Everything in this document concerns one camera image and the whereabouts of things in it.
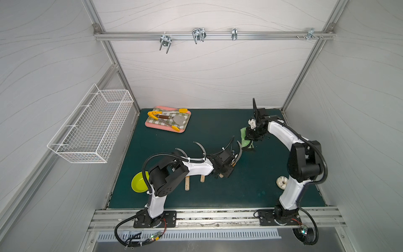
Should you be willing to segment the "small sickle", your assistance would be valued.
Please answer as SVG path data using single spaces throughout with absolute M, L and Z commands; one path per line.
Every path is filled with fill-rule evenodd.
M 179 151 L 182 154 L 182 156 L 184 156 L 185 158 L 188 158 L 188 155 L 182 149 L 176 148 L 175 150 Z M 190 177 L 187 176 L 185 178 L 185 191 L 189 191 L 189 190 L 190 190 Z
M 241 142 L 237 141 L 237 144 L 238 144 L 238 147 L 239 147 L 239 153 L 236 154 L 236 156 L 235 156 L 235 158 L 234 158 L 234 160 L 233 160 L 233 162 L 231 164 L 232 167 L 234 167 L 238 163 L 238 161 L 240 160 L 240 158 L 242 156 L 242 153 L 243 153 Z
M 198 145 L 198 146 L 201 148 L 202 153 L 203 153 L 203 157 L 206 158 L 206 157 L 207 157 L 207 154 L 206 154 L 205 148 L 204 148 L 200 143 L 198 143 L 198 142 L 196 142 L 196 141 L 194 141 L 193 143 L 196 144 L 196 145 Z M 205 182 L 205 176 L 204 176 L 204 175 L 201 175 L 201 176 L 200 176 L 200 181 L 201 181 L 202 183 Z

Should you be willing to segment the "green and black rag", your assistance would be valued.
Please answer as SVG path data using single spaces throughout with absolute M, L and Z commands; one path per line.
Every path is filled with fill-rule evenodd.
M 254 151 L 253 141 L 250 140 L 246 135 L 247 127 L 244 127 L 240 130 L 241 133 L 241 147 L 243 151 Z

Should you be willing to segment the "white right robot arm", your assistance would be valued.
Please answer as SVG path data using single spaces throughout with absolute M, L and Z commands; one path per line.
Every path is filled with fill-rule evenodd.
M 279 117 L 266 114 L 265 108 L 257 108 L 253 99 L 254 117 L 248 121 L 243 139 L 249 147 L 271 134 L 290 151 L 287 162 L 289 178 L 273 212 L 274 219 L 283 225 L 301 210 L 300 202 L 306 187 L 321 184 L 327 179 L 328 169 L 318 141 L 310 141 L 297 133 Z

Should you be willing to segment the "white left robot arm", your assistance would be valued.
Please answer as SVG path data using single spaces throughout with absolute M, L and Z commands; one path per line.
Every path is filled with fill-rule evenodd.
M 146 159 L 142 166 L 142 175 L 148 188 L 149 201 L 146 205 L 151 219 L 161 217 L 167 196 L 190 176 L 208 176 L 210 174 L 228 177 L 242 156 L 222 150 L 212 155 L 203 154 L 202 158 L 191 158 L 173 153 L 158 153 Z

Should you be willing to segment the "white frosted donut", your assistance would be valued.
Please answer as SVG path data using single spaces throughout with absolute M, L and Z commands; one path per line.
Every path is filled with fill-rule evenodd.
M 279 176 L 276 179 L 276 185 L 281 189 L 281 190 L 285 190 L 286 186 L 288 184 L 288 178 L 285 176 Z

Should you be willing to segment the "yellow-tipped steel tongs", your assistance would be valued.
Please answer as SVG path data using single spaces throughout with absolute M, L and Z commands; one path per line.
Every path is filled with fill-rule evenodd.
M 159 124 L 170 127 L 175 132 L 180 132 L 187 124 L 191 114 L 187 109 L 174 109 L 174 110 L 153 110 L 148 112 L 148 116 L 158 121 Z

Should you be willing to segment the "lime green bowl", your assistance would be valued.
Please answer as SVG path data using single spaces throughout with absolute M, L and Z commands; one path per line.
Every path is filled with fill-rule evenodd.
M 131 189 L 136 193 L 144 193 L 148 191 L 142 172 L 139 172 L 132 178 Z

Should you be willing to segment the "small metal hook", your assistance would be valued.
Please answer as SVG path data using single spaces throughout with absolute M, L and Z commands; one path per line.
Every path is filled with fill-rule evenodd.
M 232 29 L 232 41 L 236 41 L 238 36 L 238 30 L 237 28 Z

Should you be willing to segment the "middle metal hook clamp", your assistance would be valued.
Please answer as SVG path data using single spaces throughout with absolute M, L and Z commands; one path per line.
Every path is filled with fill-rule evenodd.
M 206 38 L 206 31 L 205 28 L 196 28 L 192 30 L 192 37 L 195 42 L 195 44 L 198 44 L 198 42 L 204 42 Z

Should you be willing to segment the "left metal hook clamp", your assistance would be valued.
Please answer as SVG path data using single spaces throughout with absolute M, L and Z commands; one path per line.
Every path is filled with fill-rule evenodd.
M 170 36 L 164 34 L 160 37 L 160 48 L 159 50 L 162 50 L 163 47 L 166 47 L 166 53 L 169 52 L 170 47 L 172 45 L 172 39 Z

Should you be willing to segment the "wooden-handled steel spatula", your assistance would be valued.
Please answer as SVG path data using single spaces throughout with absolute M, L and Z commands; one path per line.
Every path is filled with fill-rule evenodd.
M 163 123 L 167 123 L 169 125 L 178 125 L 184 126 L 186 124 L 186 117 L 179 114 L 167 115 L 167 114 L 157 114 L 157 119 L 162 121 Z

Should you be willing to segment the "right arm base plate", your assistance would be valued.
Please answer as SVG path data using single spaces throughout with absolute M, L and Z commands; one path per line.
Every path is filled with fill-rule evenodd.
M 302 223 L 298 209 L 290 211 L 282 208 L 261 209 L 256 214 L 260 226 L 299 226 Z

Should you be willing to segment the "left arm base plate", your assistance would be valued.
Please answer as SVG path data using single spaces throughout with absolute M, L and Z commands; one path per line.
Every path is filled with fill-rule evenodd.
M 134 218 L 134 228 L 172 228 L 176 226 L 176 211 L 164 211 L 163 214 L 151 218 L 148 210 L 138 211 Z

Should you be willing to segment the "right metal hook bracket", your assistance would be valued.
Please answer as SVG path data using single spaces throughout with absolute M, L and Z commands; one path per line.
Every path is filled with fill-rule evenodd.
M 296 36 L 296 38 L 299 39 L 299 40 L 309 41 L 309 40 L 321 40 L 321 39 L 324 39 L 324 36 L 317 35 L 315 33 L 314 28 L 311 28 L 305 35 Z

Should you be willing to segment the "aluminium top rail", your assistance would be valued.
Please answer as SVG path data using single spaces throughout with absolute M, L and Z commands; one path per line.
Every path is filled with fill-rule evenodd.
M 308 31 L 240 31 L 237 41 L 274 41 L 298 40 L 296 36 L 303 36 Z M 317 35 L 324 36 L 324 40 L 334 39 L 336 33 L 315 31 Z M 98 41 L 159 41 L 162 35 L 168 35 L 173 41 L 192 41 L 192 32 L 104 32 L 95 34 Z M 232 41 L 231 31 L 207 31 L 205 41 Z

